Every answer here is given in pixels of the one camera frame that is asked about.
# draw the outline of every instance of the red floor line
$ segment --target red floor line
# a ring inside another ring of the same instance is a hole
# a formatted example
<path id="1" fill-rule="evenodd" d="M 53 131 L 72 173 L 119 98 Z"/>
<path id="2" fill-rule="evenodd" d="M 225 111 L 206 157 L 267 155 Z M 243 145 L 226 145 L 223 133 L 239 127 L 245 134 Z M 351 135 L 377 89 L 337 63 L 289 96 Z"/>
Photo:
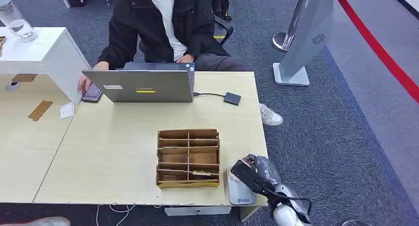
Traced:
<path id="1" fill-rule="evenodd" d="M 364 25 L 355 11 L 352 9 L 351 5 L 347 0 L 337 0 L 342 6 L 343 10 L 351 19 L 352 23 L 358 29 L 359 33 L 378 56 L 381 62 L 387 67 L 390 73 L 399 81 L 399 83 L 404 87 L 404 89 L 419 103 L 419 87 L 415 82 L 400 68 L 400 66 L 394 61 L 393 58 L 385 51 L 385 49 L 378 43 L 375 37 L 371 34 L 368 28 Z"/>

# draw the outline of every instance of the chair armrest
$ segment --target chair armrest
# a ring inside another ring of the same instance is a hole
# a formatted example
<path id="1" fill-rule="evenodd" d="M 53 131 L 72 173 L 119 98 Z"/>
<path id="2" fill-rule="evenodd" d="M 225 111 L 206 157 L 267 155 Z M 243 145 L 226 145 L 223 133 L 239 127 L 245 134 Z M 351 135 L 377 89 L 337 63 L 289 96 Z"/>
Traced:
<path id="1" fill-rule="evenodd" d="M 220 26 L 222 26 L 227 32 L 224 39 L 220 42 L 221 44 L 224 44 L 233 33 L 233 25 L 231 25 L 230 22 L 227 22 L 226 20 L 216 15 L 214 15 L 214 19 L 215 19 L 215 22 L 218 23 Z"/>

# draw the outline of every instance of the smartphone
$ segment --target smartphone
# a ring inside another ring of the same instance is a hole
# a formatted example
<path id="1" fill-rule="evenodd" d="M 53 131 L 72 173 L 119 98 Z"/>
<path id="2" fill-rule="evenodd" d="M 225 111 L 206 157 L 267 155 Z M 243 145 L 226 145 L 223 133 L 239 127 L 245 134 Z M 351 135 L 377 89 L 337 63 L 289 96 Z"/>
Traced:
<path id="1" fill-rule="evenodd" d="M 86 93 L 82 97 L 82 101 L 96 103 L 99 101 L 101 96 L 102 96 L 102 91 L 98 89 L 95 84 L 91 84 L 89 89 L 86 91 Z"/>

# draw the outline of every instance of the black cable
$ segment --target black cable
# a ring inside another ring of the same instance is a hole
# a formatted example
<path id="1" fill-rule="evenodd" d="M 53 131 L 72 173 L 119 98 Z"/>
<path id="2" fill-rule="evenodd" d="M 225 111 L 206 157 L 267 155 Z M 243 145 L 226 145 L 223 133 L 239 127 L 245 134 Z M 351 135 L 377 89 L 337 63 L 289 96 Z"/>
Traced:
<path id="1" fill-rule="evenodd" d="M 200 95 L 214 95 L 214 96 L 225 97 L 224 95 L 216 94 L 216 93 L 199 93 L 199 92 L 194 92 L 194 96 L 200 96 Z"/>
<path id="2" fill-rule="evenodd" d="M 280 195 L 280 194 L 278 194 L 278 193 L 276 193 L 276 192 L 273 192 L 273 191 L 271 191 L 271 190 L 269 190 L 269 189 L 267 189 L 267 188 L 265 188 L 265 189 L 263 189 L 263 190 L 268 191 L 269 193 L 271 193 L 271 194 L 273 194 L 273 195 L 277 196 L 278 198 L 283 198 L 283 199 L 287 199 L 287 200 L 301 200 L 301 201 L 307 201 L 307 202 L 308 202 L 307 215 L 310 215 L 310 212 L 311 212 L 311 204 L 312 204 L 312 202 L 311 202 L 311 200 L 310 200 L 309 198 L 304 198 L 304 197 L 288 197 L 288 196 L 285 196 L 285 195 Z"/>

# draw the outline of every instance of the white stand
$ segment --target white stand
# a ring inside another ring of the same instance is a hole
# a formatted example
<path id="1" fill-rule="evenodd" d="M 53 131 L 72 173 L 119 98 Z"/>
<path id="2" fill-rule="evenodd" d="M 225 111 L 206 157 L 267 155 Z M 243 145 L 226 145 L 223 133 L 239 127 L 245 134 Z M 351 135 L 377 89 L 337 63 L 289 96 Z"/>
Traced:
<path id="1" fill-rule="evenodd" d="M 82 70 L 91 69 L 89 63 L 65 27 L 35 30 L 39 37 L 22 43 L 8 28 L 0 27 L 0 36 L 7 37 L 0 74 L 48 74 L 73 103 L 80 103 L 82 92 L 77 91 L 77 84 Z"/>
<path id="2" fill-rule="evenodd" d="M 332 32 L 334 0 L 308 0 L 305 15 L 297 26 L 295 37 L 281 63 L 273 64 L 278 85 L 309 85 L 305 65 L 327 43 Z"/>
<path id="3" fill-rule="evenodd" d="M 275 76 L 275 84 L 278 85 L 290 85 L 290 86 L 308 86 L 310 85 L 310 81 L 308 80 L 307 72 L 305 71 L 305 67 L 303 66 L 294 76 L 292 76 L 288 80 L 281 79 L 281 72 L 280 71 L 281 63 L 274 63 L 274 76 Z"/>

